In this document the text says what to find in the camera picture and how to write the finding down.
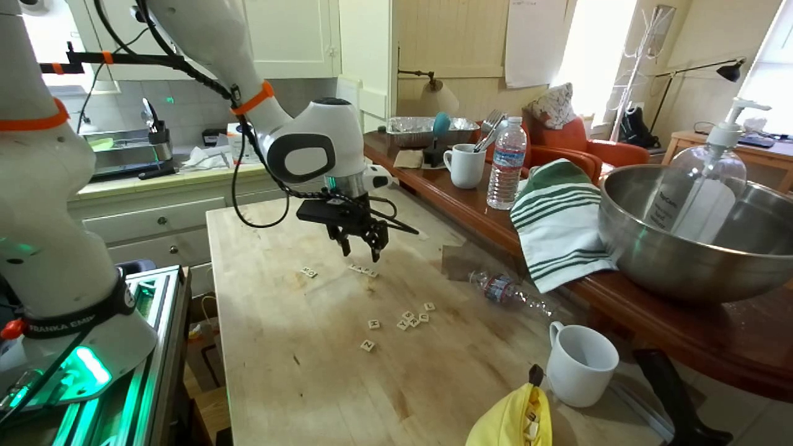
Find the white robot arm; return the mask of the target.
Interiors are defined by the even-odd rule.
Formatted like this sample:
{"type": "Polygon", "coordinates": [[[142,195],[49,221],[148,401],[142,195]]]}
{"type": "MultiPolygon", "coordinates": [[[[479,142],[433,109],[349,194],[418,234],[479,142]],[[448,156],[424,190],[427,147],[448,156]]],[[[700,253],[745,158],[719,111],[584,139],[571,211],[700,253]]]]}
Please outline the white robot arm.
{"type": "MultiPolygon", "coordinates": [[[[288,114],[253,62],[235,0],[136,0],[161,62],[231,101],[271,178],[302,200],[301,215],[330,237],[389,242],[370,211],[385,173],[365,156],[356,111],[345,99],[314,99],[288,114]]],[[[21,304],[12,342],[21,377],[3,392],[16,410],[55,387],[55,401],[92,398],[138,366],[157,331],[136,309],[122,268],[87,230],[69,200],[97,171],[97,151],[43,80],[23,0],[0,0],[0,274],[21,304]]]]}

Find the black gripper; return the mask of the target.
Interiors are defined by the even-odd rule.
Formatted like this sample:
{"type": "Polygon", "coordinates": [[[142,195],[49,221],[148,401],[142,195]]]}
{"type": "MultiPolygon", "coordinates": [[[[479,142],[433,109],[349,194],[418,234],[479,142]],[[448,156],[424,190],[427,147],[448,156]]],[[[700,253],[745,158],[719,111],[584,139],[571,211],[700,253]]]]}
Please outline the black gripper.
{"type": "Polygon", "coordinates": [[[389,242],[386,225],[374,221],[367,200],[343,200],[343,199],[308,199],[297,207],[297,218],[308,223],[322,223],[328,234],[349,256],[349,237],[367,237],[371,261],[380,261],[389,242]]]}

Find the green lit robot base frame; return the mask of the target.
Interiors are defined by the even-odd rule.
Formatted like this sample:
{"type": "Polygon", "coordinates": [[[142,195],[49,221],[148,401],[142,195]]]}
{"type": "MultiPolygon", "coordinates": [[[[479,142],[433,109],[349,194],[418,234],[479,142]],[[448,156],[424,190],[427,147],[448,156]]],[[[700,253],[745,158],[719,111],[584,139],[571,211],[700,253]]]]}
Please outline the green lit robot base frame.
{"type": "Polygon", "coordinates": [[[81,339],[44,387],[37,368],[3,394],[0,446],[172,446],[184,368],[187,288],[182,268],[127,277],[136,311],[153,331],[151,352],[122,374],[81,339]]]}

